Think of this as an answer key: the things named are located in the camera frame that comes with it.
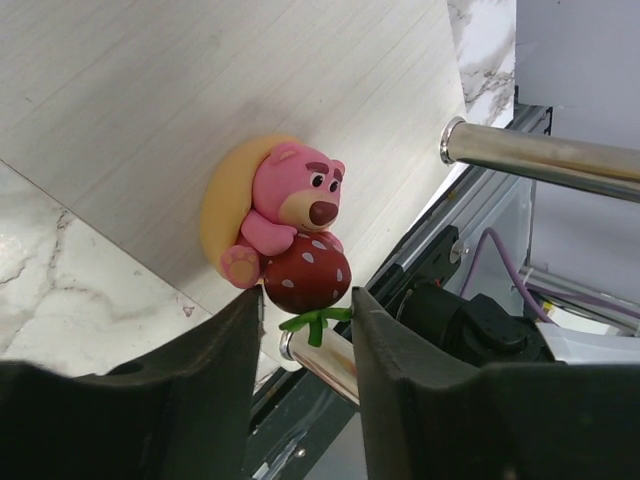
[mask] bear paw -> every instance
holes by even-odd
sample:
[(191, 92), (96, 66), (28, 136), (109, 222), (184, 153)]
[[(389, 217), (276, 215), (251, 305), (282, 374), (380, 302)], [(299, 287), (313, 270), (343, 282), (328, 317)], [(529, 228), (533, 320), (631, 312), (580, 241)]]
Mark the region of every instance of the bear paw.
[(222, 255), (224, 275), (237, 288), (251, 288), (260, 279), (260, 259), (251, 247), (234, 245)]

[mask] yellow shell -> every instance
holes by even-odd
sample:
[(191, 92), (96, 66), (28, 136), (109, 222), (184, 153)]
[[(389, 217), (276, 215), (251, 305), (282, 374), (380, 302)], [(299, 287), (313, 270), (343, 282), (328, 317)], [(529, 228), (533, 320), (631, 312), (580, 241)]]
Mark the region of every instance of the yellow shell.
[(253, 177), (271, 149), (282, 142), (301, 143), (283, 134), (265, 135), (234, 148), (218, 164), (200, 212), (200, 242), (209, 262), (224, 277), (220, 257), (236, 244), (251, 209)]

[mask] white panel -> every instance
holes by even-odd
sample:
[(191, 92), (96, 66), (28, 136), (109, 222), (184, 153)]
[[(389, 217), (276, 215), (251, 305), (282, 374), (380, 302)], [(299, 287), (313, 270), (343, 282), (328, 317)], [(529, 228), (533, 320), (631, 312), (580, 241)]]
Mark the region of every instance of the white panel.
[[(639, 16), (635, 0), (518, 3), (520, 100), (556, 107), (554, 136), (640, 149)], [(640, 206), (539, 185), (535, 266), (640, 300), (639, 239)]]
[[(209, 311), (238, 291), (198, 213), (237, 143), (280, 130), (346, 163), (334, 232), (356, 285), (447, 174), (440, 132), (464, 105), (444, 0), (0, 8), (0, 158)], [(274, 357), (285, 318), (267, 308)]]

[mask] bear ear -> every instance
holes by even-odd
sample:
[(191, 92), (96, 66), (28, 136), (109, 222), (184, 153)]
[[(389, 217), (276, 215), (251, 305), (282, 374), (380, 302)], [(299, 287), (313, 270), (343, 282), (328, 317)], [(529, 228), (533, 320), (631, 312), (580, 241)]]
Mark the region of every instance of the bear ear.
[(300, 153), (300, 145), (295, 142), (284, 142), (276, 145), (267, 157), (269, 163), (278, 163)]
[(342, 163), (340, 160), (332, 160), (332, 162), (333, 162), (333, 166), (336, 167), (338, 170), (340, 170), (340, 173), (344, 175), (344, 172), (346, 170), (344, 163)]

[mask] marble surface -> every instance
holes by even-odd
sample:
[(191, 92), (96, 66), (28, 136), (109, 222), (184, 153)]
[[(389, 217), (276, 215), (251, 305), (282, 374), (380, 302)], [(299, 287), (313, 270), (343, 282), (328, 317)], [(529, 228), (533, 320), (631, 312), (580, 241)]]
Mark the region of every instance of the marble surface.
[(4, 163), (0, 226), (0, 359), (104, 374), (211, 316)]
[[(450, 0), (449, 13), (467, 119), (505, 126), (513, 106), (515, 0)], [(169, 286), (5, 165), (0, 202), (0, 358), (69, 375), (104, 373), (209, 315), (201, 299)], [(261, 354), (256, 385), (277, 368)]]
[(505, 127), (513, 118), (516, 0), (449, 0), (448, 5), (466, 118)]

